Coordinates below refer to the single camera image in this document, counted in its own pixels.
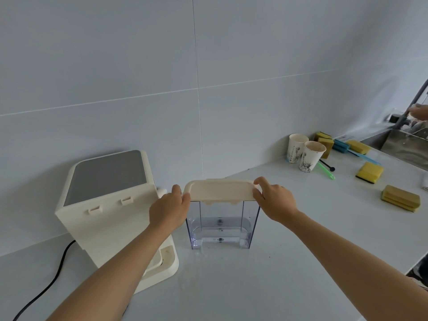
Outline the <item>person's left hand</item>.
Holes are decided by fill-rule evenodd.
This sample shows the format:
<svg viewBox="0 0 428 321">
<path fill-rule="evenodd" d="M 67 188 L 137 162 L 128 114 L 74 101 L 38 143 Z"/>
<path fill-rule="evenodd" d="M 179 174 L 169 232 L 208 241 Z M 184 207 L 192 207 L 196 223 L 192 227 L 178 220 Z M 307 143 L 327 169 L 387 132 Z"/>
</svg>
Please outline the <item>person's left hand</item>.
<svg viewBox="0 0 428 321">
<path fill-rule="evenodd" d="M 181 217 L 182 190 L 173 185 L 171 192 L 156 200 L 149 209 L 149 225 L 164 237 L 180 227 L 186 217 Z"/>
</svg>

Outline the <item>person's right hand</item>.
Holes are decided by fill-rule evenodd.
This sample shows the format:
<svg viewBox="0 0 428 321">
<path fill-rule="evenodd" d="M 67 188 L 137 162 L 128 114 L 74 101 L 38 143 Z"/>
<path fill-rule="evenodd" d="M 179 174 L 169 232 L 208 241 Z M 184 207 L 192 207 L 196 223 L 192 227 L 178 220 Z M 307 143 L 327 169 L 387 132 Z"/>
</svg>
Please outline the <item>person's right hand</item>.
<svg viewBox="0 0 428 321">
<path fill-rule="evenodd" d="M 270 184 L 265 177 L 258 177 L 253 183 L 266 199 L 266 206 L 260 208 L 271 220 L 289 228 L 300 213 L 292 193 L 281 185 Z"/>
</svg>

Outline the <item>cream water tank lid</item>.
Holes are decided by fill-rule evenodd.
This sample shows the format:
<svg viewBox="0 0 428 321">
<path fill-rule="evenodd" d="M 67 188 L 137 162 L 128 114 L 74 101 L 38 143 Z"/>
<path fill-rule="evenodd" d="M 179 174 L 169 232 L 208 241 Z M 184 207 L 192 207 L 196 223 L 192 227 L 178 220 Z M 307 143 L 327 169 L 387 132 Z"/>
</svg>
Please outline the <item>cream water tank lid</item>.
<svg viewBox="0 0 428 321">
<path fill-rule="evenodd" d="M 255 201 L 253 189 L 261 192 L 261 187 L 252 181 L 216 178 L 194 180 L 187 183 L 184 193 L 189 193 L 191 201 L 207 205 L 222 202 L 237 204 L 242 201 Z"/>
</svg>

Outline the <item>person's right forearm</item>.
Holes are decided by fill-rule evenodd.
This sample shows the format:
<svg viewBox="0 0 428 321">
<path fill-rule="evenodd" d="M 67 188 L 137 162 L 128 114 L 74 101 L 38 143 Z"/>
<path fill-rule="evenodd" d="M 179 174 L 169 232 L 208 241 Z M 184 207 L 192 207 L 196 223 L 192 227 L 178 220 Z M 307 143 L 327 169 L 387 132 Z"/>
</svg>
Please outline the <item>person's right forearm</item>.
<svg viewBox="0 0 428 321">
<path fill-rule="evenodd" d="M 300 211 L 283 214 L 281 223 L 305 244 L 366 321 L 428 321 L 428 292 L 409 277 Z"/>
</svg>

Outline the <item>person's left forearm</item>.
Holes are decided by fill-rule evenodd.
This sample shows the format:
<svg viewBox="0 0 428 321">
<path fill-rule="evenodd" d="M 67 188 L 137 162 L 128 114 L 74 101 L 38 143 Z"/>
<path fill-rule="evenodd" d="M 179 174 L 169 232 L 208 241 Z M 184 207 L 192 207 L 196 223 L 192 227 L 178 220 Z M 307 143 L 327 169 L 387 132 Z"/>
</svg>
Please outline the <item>person's left forearm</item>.
<svg viewBox="0 0 428 321">
<path fill-rule="evenodd" d="M 120 321 L 141 278 L 174 226 L 150 224 L 78 286 L 46 321 Z"/>
</svg>

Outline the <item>clear plastic water tank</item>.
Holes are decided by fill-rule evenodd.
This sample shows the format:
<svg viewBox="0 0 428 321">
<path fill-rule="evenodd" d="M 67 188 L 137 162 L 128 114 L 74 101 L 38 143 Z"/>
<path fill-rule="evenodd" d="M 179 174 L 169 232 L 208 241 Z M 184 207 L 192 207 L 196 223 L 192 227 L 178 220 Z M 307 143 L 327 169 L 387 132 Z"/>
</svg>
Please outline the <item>clear plastic water tank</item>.
<svg viewBox="0 0 428 321">
<path fill-rule="evenodd" d="M 256 201 L 192 201 L 186 218 L 191 248 L 225 243 L 249 249 L 260 211 Z"/>
</svg>

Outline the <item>white printed paper cup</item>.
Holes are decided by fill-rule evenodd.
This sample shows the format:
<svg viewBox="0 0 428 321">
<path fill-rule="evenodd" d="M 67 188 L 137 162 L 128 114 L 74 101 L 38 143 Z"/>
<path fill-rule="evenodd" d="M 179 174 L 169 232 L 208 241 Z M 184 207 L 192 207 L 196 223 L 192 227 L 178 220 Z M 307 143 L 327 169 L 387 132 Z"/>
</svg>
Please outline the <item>white printed paper cup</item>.
<svg viewBox="0 0 428 321">
<path fill-rule="evenodd" d="M 291 134 L 288 140 L 287 161 L 289 163 L 297 163 L 302 156 L 305 143 L 309 140 L 303 134 Z"/>
<path fill-rule="evenodd" d="M 299 161 L 299 169 L 302 172 L 311 172 L 326 150 L 326 147 L 319 142 L 305 142 L 302 156 Z"/>
</svg>

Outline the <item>green plastic stick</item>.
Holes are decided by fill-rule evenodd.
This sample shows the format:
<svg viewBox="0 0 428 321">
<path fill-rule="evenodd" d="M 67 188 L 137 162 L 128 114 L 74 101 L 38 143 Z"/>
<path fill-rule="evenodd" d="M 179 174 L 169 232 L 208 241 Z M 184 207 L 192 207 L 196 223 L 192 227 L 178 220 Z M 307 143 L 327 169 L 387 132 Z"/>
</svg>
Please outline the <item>green plastic stick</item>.
<svg viewBox="0 0 428 321">
<path fill-rule="evenodd" d="M 335 180 L 335 176 L 333 172 L 330 172 L 328 168 L 326 168 L 322 163 L 319 161 L 317 162 L 317 166 L 325 173 L 331 180 Z"/>
</svg>

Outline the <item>cream water dispenser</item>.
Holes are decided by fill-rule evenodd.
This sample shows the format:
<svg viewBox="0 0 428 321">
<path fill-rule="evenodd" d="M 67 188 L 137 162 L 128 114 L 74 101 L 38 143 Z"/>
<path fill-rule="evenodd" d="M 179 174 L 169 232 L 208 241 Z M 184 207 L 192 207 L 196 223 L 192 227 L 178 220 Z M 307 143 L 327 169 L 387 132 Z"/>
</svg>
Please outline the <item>cream water dispenser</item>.
<svg viewBox="0 0 428 321">
<path fill-rule="evenodd" d="M 80 161 L 67 175 L 55 215 L 100 268 L 149 225 L 158 190 L 145 151 Z"/>
</svg>

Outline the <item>blue sponge brush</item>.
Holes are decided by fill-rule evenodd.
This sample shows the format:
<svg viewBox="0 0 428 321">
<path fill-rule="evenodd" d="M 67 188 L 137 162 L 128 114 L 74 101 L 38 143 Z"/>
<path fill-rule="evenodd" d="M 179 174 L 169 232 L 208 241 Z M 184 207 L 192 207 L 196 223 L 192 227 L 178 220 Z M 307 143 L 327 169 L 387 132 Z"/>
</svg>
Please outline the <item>blue sponge brush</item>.
<svg viewBox="0 0 428 321">
<path fill-rule="evenodd" d="M 359 157 L 359 158 L 361 158 L 367 162 L 370 162 L 372 164 L 379 165 L 379 166 L 382 165 L 380 162 L 377 162 L 377 161 L 373 160 L 372 158 L 370 158 L 364 154 L 360 154 L 360 153 L 357 153 L 356 151 L 351 150 L 350 145 L 345 143 L 345 142 L 342 142 L 342 141 L 337 140 L 337 139 L 334 139 L 333 141 L 334 141 L 333 149 L 338 151 L 338 152 L 341 152 L 341 153 L 349 152 L 349 153 L 351 153 L 351 154 L 353 154 L 353 155 L 355 155 L 355 156 L 357 156 L 357 157 Z"/>
</svg>

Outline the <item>yellow sponge with black base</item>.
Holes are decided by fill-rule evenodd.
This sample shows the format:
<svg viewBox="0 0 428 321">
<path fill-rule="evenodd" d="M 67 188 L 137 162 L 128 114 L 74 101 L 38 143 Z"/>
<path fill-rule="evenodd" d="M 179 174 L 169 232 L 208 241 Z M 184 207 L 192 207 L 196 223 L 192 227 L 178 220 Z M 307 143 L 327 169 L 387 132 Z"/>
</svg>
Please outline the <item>yellow sponge with black base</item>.
<svg viewBox="0 0 428 321">
<path fill-rule="evenodd" d="M 384 172 L 384 167 L 375 163 L 366 162 L 356 173 L 355 177 L 366 181 L 370 184 L 375 184 Z"/>
</svg>

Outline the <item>thick yellow layered sponge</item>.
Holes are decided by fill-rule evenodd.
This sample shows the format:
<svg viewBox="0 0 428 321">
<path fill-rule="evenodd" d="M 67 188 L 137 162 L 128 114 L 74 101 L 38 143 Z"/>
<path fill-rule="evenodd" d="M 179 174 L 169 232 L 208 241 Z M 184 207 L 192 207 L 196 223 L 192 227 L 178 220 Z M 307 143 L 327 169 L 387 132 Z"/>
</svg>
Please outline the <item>thick yellow layered sponge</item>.
<svg viewBox="0 0 428 321">
<path fill-rule="evenodd" d="M 381 199 L 410 212 L 416 212 L 421 206 L 420 196 L 392 185 L 387 185 L 381 193 Z"/>
</svg>

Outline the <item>stainless steel sink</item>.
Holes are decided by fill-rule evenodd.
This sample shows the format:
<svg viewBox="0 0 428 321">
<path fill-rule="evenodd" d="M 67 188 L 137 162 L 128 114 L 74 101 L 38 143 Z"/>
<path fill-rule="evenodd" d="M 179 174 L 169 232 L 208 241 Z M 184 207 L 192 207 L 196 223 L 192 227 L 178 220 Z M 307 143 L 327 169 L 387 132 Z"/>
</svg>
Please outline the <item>stainless steel sink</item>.
<svg viewBox="0 0 428 321">
<path fill-rule="evenodd" d="M 428 172 L 428 125 L 408 131 L 384 128 L 363 136 L 362 143 Z"/>
</svg>

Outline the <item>grey faucet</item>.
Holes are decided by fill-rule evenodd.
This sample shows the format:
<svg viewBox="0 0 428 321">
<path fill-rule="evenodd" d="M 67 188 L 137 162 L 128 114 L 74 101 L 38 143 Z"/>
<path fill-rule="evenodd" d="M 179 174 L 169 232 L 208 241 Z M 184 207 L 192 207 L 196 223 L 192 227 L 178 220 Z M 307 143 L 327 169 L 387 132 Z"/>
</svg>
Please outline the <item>grey faucet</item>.
<svg viewBox="0 0 428 321">
<path fill-rule="evenodd" d="M 411 107 L 416 105 L 420 97 L 423 96 L 424 92 L 427 90 L 428 90 L 428 79 L 421 86 L 420 90 L 417 92 L 417 94 L 415 95 L 414 99 L 412 100 L 412 102 L 410 103 L 406 111 L 399 117 L 398 121 L 393 125 L 392 127 L 393 130 L 399 130 L 401 129 L 402 126 L 404 126 L 406 120 L 408 119 L 409 111 Z"/>
</svg>

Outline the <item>person's dark shoe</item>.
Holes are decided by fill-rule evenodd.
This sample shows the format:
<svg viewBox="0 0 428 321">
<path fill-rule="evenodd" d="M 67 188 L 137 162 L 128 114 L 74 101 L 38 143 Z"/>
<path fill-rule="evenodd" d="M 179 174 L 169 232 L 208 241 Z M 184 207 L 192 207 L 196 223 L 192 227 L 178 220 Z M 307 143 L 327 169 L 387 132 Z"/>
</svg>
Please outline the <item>person's dark shoe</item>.
<svg viewBox="0 0 428 321">
<path fill-rule="evenodd" d="M 406 276 L 428 292 L 428 253 L 408 271 Z"/>
</svg>

